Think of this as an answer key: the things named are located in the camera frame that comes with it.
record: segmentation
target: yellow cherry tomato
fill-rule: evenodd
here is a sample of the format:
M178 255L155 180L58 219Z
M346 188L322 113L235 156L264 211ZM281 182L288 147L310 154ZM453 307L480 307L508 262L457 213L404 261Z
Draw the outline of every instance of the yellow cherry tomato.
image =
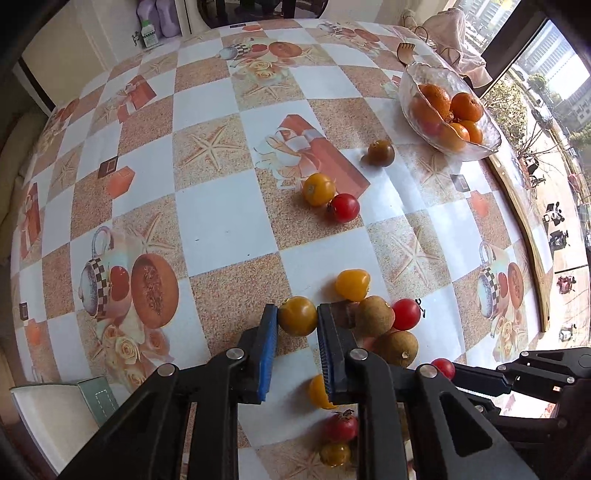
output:
M314 173L304 182L303 194L312 207L326 205L336 195L335 183L323 173Z
M326 466L340 466L351 459L351 449L346 443L327 443L320 449L320 461Z
M326 390L324 389L324 378L322 375L316 375L310 380L308 395L312 403L318 408L323 408L325 410L336 408L336 406L329 401L329 396L326 394Z
M277 320L279 326L289 335L303 337L316 329L318 313L307 298L292 297L279 307Z
M365 270L343 270L336 277L336 292L350 301L361 301L369 291L371 276Z

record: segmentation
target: metal screw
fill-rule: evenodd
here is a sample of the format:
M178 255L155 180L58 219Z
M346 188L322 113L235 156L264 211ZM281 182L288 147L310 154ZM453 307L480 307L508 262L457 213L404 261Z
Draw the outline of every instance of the metal screw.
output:
M174 365L162 364L158 367L157 372L161 377L170 377L174 373Z
M349 356L353 360L365 360L368 357L368 352L363 348L353 348L353 350L349 352Z
M422 365L421 368L418 369L418 372L427 378L434 378L437 376L437 368L429 364Z
M244 350L238 347L230 348L230 350L226 352L226 356L230 360L240 360L244 356Z

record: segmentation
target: clear glass fruit bowl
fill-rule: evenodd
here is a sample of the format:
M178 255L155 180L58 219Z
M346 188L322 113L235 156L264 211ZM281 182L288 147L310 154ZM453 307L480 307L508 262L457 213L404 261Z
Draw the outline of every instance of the clear glass fruit bowl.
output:
M418 89L419 85L426 83L442 87L450 98L460 92L474 96L466 82L453 70L419 62L409 64L402 75L398 97L402 112L415 132L456 161L480 160L498 151L502 141L501 133L486 109L483 109L484 114L476 122L482 130L482 144L467 142L441 118Z

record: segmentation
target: street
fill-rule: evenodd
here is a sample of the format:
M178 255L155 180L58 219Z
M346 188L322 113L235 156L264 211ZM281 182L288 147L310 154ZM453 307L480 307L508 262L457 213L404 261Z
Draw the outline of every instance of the street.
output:
M528 109L528 132L535 127L535 120ZM544 132L532 147L533 152L545 151L554 145L551 135ZM536 349L571 348L574 346L588 345L589 343L589 268L583 238L581 235L580 221L577 213L569 182L568 172L563 158L557 149L549 153L539 155L540 166L534 173L538 178L543 175L545 183L536 187L536 204L540 214L543 215L549 203L560 202L561 214L564 222L554 226L552 221L548 226L548 236L554 231L568 231L567 246L554 252L554 281L550 293L550 330L543 334L537 343ZM573 275L577 283L573 291L560 294L556 282L561 276L556 274L569 268L580 267L563 275ZM575 324L573 336L566 342L560 342L558 334L561 327Z

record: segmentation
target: round table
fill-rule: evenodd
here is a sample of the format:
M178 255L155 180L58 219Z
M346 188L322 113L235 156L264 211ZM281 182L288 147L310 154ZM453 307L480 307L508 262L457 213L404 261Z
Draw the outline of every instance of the round table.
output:
M265 303L369 294L420 298L412 367L494 367L538 333L521 233L483 162L452 172L404 119L402 27L272 20L211 30L128 59L51 116L22 192L12 253L18 347L30 381L105 376L119 403L156 367L207 362ZM367 147L395 145L387 168ZM360 215L331 221L301 181L328 174ZM271 389L239 407L241 470L354 477L314 453L316 333L280 331Z

